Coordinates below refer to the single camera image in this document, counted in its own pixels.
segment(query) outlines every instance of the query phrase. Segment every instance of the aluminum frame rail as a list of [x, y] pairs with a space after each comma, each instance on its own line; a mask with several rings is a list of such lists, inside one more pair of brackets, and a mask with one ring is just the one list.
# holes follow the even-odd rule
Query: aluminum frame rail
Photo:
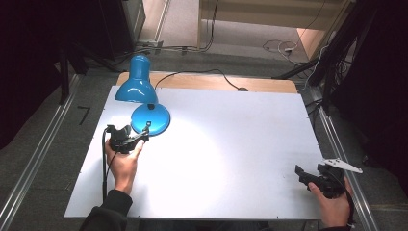
[[[319, 87], [310, 87], [310, 92], [314, 100], [321, 99], [321, 93]], [[347, 155], [344, 152], [342, 143], [337, 135], [333, 121], [330, 116], [327, 116], [323, 108], [319, 109], [319, 117], [326, 131], [327, 137], [330, 140], [334, 154], [337, 158], [348, 163]], [[360, 221], [364, 227], [365, 231], [378, 231], [379, 228], [375, 222], [372, 215], [370, 205], [366, 201], [363, 190], [355, 175], [356, 173], [351, 171], [345, 171], [345, 176], [350, 182], [351, 188], [353, 189], [353, 201], [355, 209], [360, 217]]]
[[72, 100], [77, 92], [78, 86], [81, 82], [82, 76], [75, 74], [72, 77], [70, 83], [71, 94], [67, 97], [65, 102], [57, 108], [54, 113], [51, 122], [49, 123], [45, 133], [43, 134], [41, 140], [38, 143], [30, 161], [24, 168], [23, 173], [18, 179], [17, 183], [14, 185], [11, 193], [9, 194], [4, 207], [0, 213], [0, 231], [6, 231], [12, 224], [15, 213], [20, 207], [27, 191], [29, 190], [31, 183], [33, 182], [39, 167], [44, 160], [47, 151], [55, 138], [62, 122], [64, 121], [65, 115], [72, 103]]
[[165, 19], [166, 19], [166, 15], [167, 15], [169, 6], [170, 6], [170, 0], [166, 0], [165, 6], [163, 7], [163, 11], [159, 19], [159, 24], [157, 26], [156, 33], [153, 38], [155, 41], [159, 41], [160, 34], [162, 33], [162, 29], [163, 29], [163, 24], [165, 24]]

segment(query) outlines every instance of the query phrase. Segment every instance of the black robotic gripper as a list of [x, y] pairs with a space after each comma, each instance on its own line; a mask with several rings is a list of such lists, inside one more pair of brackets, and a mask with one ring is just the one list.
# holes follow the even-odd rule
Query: black robotic gripper
[[136, 144], [140, 140], [145, 142], [149, 141], [149, 127], [151, 125], [150, 121], [146, 122], [146, 126], [143, 128], [142, 132], [134, 137], [130, 137], [130, 132], [132, 128], [130, 125], [126, 125], [120, 130], [116, 130], [113, 125], [108, 125], [108, 133], [111, 133], [111, 149], [122, 154], [129, 154], [130, 151], [135, 149]]
[[344, 192], [344, 171], [341, 168], [329, 165], [318, 165], [320, 176], [315, 176], [305, 172], [301, 167], [296, 166], [294, 172], [299, 176], [299, 182], [307, 186], [309, 182], [315, 183], [326, 198], [337, 198]]

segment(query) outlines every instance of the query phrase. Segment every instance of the sleeve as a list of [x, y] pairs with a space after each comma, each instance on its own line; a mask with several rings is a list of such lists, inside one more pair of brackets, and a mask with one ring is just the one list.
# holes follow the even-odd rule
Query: sleeve
[[125, 192], [112, 190], [100, 207], [93, 207], [85, 219], [81, 231], [123, 231], [127, 225], [127, 214], [132, 198]]
[[330, 227], [330, 228], [323, 228], [319, 231], [350, 231], [350, 227], [343, 226], [343, 227]]

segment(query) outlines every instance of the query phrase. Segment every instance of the white board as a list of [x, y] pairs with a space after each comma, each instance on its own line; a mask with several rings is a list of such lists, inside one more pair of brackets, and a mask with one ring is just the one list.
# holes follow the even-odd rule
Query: white board
[[[109, 94], [65, 212], [102, 203], [102, 133], [130, 124], [139, 104]], [[318, 219], [319, 205], [294, 166], [318, 175], [321, 153], [299, 94], [157, 89], [171, 114], [139, 158], [133, 218]], [[108, 190], [114, 179], [110, 174]]]

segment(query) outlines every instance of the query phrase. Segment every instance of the human hand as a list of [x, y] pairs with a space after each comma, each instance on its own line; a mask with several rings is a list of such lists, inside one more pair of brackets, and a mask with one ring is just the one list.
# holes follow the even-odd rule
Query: human hand
[[[345, 188], [352, 195], [352, 189], [347, 178], [344, 179], [344, 182]], [[350, 205], [345, 192], [338, 198], [328, 199], [314, 183], [309, 183], [309, 189], [319, 201], [321, 220], [327, 228], [347, 226]]]
[[133, 152], [121, 154], [111, 149], [110, 140], [105, 142], [106, 162], [111, 165], [111, 172], [115, 179], [115, 189], [130, 194], [138, 168], [138, 157], [143, 149], [144, 140], [138, 141]]

